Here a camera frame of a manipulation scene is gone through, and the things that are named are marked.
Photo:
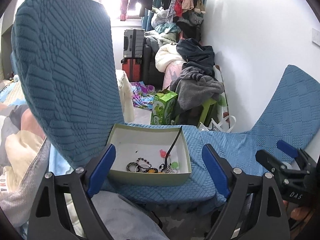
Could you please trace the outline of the person's right hand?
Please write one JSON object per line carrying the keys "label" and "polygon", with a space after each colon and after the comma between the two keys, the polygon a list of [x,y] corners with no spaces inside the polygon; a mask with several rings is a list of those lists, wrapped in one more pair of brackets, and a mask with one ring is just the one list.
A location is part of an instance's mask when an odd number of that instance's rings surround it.
{"label": "person's right hand", "polygon": [[290,211],[290,218],[296,220],[298,222],[297,225],[291,229],[293,234],[299,234],[306,224],[311,219],[312,215],[314,214],[315,209],[311,209],[309,207],[296,207],[292,211]]}

